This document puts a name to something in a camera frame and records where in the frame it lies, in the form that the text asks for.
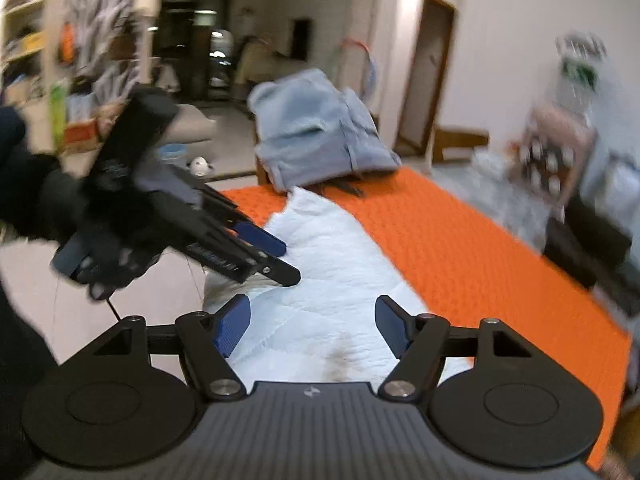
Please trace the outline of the black gloved left hand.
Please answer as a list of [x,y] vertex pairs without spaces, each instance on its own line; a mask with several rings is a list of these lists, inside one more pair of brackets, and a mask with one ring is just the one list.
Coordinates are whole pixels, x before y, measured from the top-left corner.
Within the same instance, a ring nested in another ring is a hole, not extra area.
[[[1,221],[21,236],[65,245],[78,231],[86,206],[79,188],[55,156],[29,151],[26,122],[14,108],[2,107]],[[98,299],[126,287],[157,262],[156,255],[122,246],[106,229],[88,229],[87,235],[85,255],[73,258],[62,273],[91,286]]]

